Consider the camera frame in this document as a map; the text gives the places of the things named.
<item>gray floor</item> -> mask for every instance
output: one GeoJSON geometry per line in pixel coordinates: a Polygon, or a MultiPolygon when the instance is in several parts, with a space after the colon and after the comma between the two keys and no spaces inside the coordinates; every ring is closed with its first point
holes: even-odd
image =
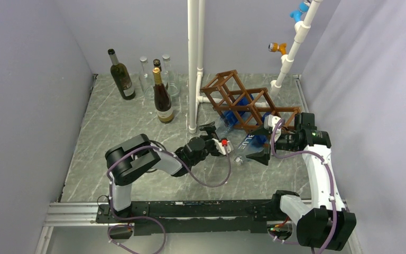
{"type": "MultiPolygon", "coordinates": [[[[214,74],[205,75],[202,86],[213,76],[214,74]]],[[[277,78],[276,75],[266,74],[239,74],[239,77],[246,88],[269,87],[270,81],[277,78]]],[[[137,96],[134,100],[124,101],[110,75],[98,76],[63,189],[62,202],[91,202],[102,194],[108,194],[104,154],[109,148],[130,137],[145,133],[150,139],[162,142],[173,151],[192,137],[186,129],[186,76],[180,76],[182,91],[180,97],[173,101],[176,116],[169,124],[159,122],[153,102],[142,96],[136,75],[132,75],[132,80],[137,96]]],[[[228,84],[233,88],[234,80],[231,79],[228,84]]],[[[285,79],[275,103],[277,106],[302,105],[298,89],[290,77],[285,79]]],[[[197,124],[205,124],[218,118],[211,104],[200,105],[197,124]]],[[[234,146],[244,137],[245,132],[240,130],[228,135],[234,146]]],[[[226,158],[209,156],[193,167],[192,171],[209,184],[219,183],[227,174],[226,158]]],[[[273,158],[268,167],[254,161],[242,166],[233,164],[231,178],[219,188],[203,187],[189,175],[174,178],[162,171],[145,174],[133,184],[132,200],[270,198],[277,189],[296,191],[302,198],[310,198],[307,170],[300,156],[281,161],[273,158]]]]}

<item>wine bottle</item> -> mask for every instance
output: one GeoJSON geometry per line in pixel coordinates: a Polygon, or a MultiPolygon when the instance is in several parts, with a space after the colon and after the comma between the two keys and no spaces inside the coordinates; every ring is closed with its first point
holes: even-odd
{"type": "Polygon", "coordinates": [[[153,69],[153,77],[155,79],[155,107],[156,114],[162,123],[170,123],[173,120],[172,101],[161,79],[161,71],[159,68],[153,69]]]}
{"type": "Polygon", "coordinates": [[[162,81],[165,83],[165,89],[166,89],[167,91],[169,91],[169,80],[167,79],[167,76],[165,75],[165,73],[162,71],[162,68],[161,68],[161,61],[160,61],[159,59],[154,59],[154,60],[153,60],[153,66],[160,69],[160,72],[161,72],[161,79],[162,79],[162,81]]]}
{"type": "Polygon", "coordinates": [[[111,59],[111,63],[113,63],[110,69],[111,76],[116,83],[119,93],[123,99],[133,99],[136,96],[136,92],[134,91],[134,86],[130,79],[130,75],[128,74],[127,67],[117,60],[114,49],[108,49],[108,55],[111,59]]]}

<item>white wall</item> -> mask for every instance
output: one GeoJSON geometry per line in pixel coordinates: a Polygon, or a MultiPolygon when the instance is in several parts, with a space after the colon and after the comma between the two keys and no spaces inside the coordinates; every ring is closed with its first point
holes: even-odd
{"type": "Polygon", "coordinates": [[[364,253],[406,253],[406,1],[342,0],[303,90],[364,253]]]}
{"type": "Polygon", "coordinates": [[[53,0],[0,0],[0,253],[33,253],[60,194],[91,71],[53,0]]]}
{"type": "MultiPolygon", "coordinates": [[[[187,1],[185,0],[57,0],[94,73],[109,72],[108,48],[114,48],[130,72],[139,71],[139,57],[152,63],[170,54],[174,67],[188,72],[187,1]]],[[[280,53],[270,42],[288,44],[295,36],[289,17],[301,0],[207,0],[205,72],[237,69],[278,73],[280,53]]],[[[328,24],[337,0],[325,0],[301,46],[291,73],[302,73],[328,24]]]]}

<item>green wine bottle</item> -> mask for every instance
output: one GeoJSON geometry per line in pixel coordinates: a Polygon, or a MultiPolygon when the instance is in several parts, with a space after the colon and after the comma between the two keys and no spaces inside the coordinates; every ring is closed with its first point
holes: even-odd
{"type": "Polygon", "coordinates": [[[128,74],[127,67],[117,60],[114,49],[108,49],[108,55],[111,59],[111,63],[113,63],[110,69],[111,76],[116,83],[119,93],[123,99],[133,99],[136,96],[136,93],[134,91],[134,86],[132,84],[132,80],[130,79],[130,75],[128,74]]]}

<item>white pvc pipe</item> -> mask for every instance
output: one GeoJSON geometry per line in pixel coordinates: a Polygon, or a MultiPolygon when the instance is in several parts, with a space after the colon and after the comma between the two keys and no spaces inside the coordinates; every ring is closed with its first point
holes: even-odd
{"type": "Polygon", "coordinates": [[[197,83],[195,85],[195,116],[198,114],[198,105],[200,104],[200,87],[203,79],[203,49],[205,36],[205,7],[206,0],[198,1],[198,55],[197,55],[197,83]]]}
{"type": "MultiPolygon", "coordinates": [[[[207,98],[207,97],[204,97],[204,96],[199,96],[198,98],[197,98],[197,100],[200,102],[200,103],[210,103],[211,101],[209,101],[209,99],[207,98]]],[[[222,99],[219,99],[219,98],[213,98],[213,100],[214,100],[214,102],[216,102],[216,103],[219,103],[219,102],[221,102],[222,101],[222,99]]],[[[267,103],[267,102],[256,102],[255,104],[254,104],[256,107],[268,107],[269,106],[269,104],[267,103]]]]}
{"type": "Polygon", "coordinates": [[[206,0],[198,1],[198,61],[197,71],[203,71],[203,42],[205,36],[205,5],[206,0]]]}
{"type": "Polygon", "coordinates": [[[320,6],[320,3],[322,1],[323,0],[313,0],[310,4],[309,10],[307,11],[304,21],[300,21],[295,24],[297,34],[295,35],[294,43],[289,51],[289,54],[284,55],[282,58],[282,67],[278,78],[276,79],[276,81],[272,82],[273,85],[270,89],[270,95],[272,97],[275,97],[278,94],[285,76],[287,75],[287,73],[289,73],[289,70],[292,67],[293,61],[295,59],[295,55],[297,54],[300,45],[304,42],[306,35],[310,30],[310,24],[312,23],[313,18],[315,17],[318,7],[320,6]]]}
{"type": "Polygon", "coordinates": [[[198,0],[188,0],[188,50],[189,50],[189,132],[197,132],[196,82],[197,82],[198,0]]]}
{"type": "Polygon", "coordinates": [[[202,71],[198,71],[197,72],[197,84],[196,84],[196,94],[195,94],[195,116],[198,113],[198,105],[200,104],[200,97],[203,97],[200,95],[200,86],[201,86],[201,79],[203,78],[203,72],[202,71]]]}
{"type": "Polygon", "coordinates": [[[323,0],[314,0],[310,3],[309,10],[306,13],[306,17],[304,18],[304,25],[310,26],[312,24],[313,17],[315,17],[315,13],[317,13],[318,7],[320,6],[323,0]]]}

